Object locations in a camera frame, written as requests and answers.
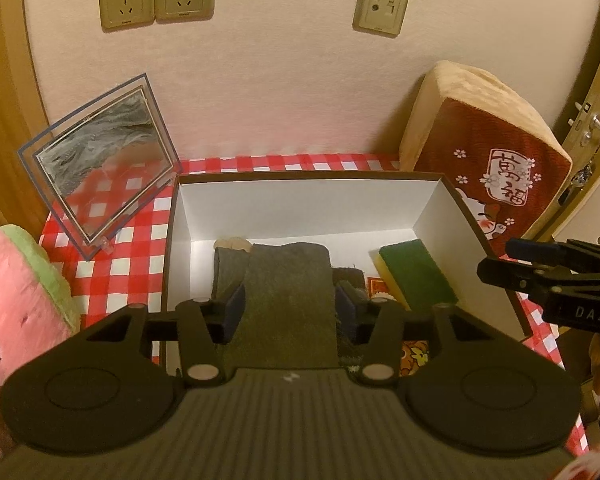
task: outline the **door handle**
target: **door handle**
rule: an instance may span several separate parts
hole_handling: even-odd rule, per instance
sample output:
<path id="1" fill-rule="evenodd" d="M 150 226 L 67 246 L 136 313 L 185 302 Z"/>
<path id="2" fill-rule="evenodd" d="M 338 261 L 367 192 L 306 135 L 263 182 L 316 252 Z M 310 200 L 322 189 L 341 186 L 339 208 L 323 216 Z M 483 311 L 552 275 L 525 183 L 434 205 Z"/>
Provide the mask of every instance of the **door handle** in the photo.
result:
<path id="1" fill-rule="evenodd" d="M 582 140 L 580 141 L 581 146 L 585 146 L 589 143 L 589 141 L 593 138 L 594 130 L 600 130 L 600 118 L 598 117 L 598 114 L 595 114 L 591 118 L 589 122 L 589 131 L 582 136 Z"/>

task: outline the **metal screw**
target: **metal screw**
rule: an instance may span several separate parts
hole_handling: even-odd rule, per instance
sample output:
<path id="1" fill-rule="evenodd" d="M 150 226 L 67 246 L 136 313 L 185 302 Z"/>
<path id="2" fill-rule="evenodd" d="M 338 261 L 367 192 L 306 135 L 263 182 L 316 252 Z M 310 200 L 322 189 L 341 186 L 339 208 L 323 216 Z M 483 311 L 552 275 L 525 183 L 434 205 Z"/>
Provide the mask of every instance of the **metal screw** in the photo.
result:
<path id="1" fill-rule="evenodd" d="M 190 366 L 187 375 L 197 381 L 210 381 L 218 377 L 220 370 L 213 365 L 201 364 Z"/>
<path id="2" fill-rule="evenodd" d="M 386 381 L 394 376 L 394 369 L 388 365 L 374 363 L 362 368 L 362 373 L 372 381 Z"/>

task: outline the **stuffed toy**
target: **stuffed toy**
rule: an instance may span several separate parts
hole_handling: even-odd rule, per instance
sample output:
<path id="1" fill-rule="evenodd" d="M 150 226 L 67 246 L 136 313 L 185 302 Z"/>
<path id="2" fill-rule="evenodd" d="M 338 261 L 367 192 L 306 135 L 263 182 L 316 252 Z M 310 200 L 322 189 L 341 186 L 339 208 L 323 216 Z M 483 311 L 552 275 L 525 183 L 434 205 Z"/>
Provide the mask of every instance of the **stuffed toy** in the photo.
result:
<path id="1" fill-rule="evenodd" d="M 69 284 L 24 229 L 0 227 L 0 386 L 80 329 Z"/>

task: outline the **open box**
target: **open box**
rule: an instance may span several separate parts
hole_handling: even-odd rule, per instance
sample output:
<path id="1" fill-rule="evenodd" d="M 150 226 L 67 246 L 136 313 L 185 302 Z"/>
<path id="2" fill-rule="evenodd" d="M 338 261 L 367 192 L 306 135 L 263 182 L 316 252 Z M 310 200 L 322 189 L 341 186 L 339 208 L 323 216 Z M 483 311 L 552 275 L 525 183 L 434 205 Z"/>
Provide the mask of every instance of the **open box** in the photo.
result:
<path id="1" fill-rule="evenodd" d="M 419 238 L 446 276 L 458 305 L 516 340 L 531 327 L 515 293 L 483 284 L 478 263 L 493 254 L 458 192 L 431 173 L 302 171 L 180 176 L 171 202 L 162 310 L 211 298 L 214 242 L 312 242 L 327 247 L 333 267 L 377 276 L 372 255 Z M 167 369 L 178 366 L 166 346 Z"/>

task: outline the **cushion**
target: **cushion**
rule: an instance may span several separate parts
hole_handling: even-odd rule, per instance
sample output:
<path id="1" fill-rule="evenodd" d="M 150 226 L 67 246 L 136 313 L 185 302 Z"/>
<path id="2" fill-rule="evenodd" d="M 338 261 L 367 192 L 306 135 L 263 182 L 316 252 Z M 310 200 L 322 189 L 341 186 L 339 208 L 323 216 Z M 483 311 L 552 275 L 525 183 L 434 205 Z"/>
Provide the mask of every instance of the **cushion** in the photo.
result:
<path id="1" fill-rule="evenodd" d="M 440 61 L 413 106 L 400 170 L 444 173 L 500 255 L 507 239 L 542 227 L 571 158 L 531 104 L 494 75 Z"/>

